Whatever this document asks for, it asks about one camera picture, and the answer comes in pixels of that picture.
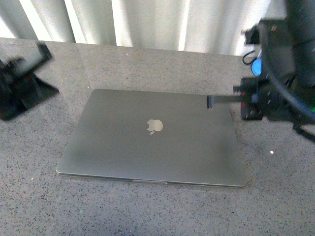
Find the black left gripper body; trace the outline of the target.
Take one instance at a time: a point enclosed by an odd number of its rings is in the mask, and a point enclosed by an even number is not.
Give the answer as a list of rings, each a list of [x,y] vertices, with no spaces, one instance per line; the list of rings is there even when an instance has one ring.
[[[44,42],[37,42],[37,51],[23,57],[0,62],[0,119],[11,121],[36,105],[59,94],[58,88],[43,81],[35,71],[53,58]]]

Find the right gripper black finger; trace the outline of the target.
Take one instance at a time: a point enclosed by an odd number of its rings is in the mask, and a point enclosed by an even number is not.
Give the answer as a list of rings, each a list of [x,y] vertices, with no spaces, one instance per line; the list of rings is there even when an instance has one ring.
[[[208,95],[207,109],[212,110],[216,103],[240,103],[242,97],[237,95]]]

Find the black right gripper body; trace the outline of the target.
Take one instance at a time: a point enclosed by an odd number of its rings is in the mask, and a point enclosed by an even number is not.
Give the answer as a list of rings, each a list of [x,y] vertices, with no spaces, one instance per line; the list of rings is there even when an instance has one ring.
[[[243,120],[297,121],[299,115],[268,79],[245,77],[233,87],[241,95]]]

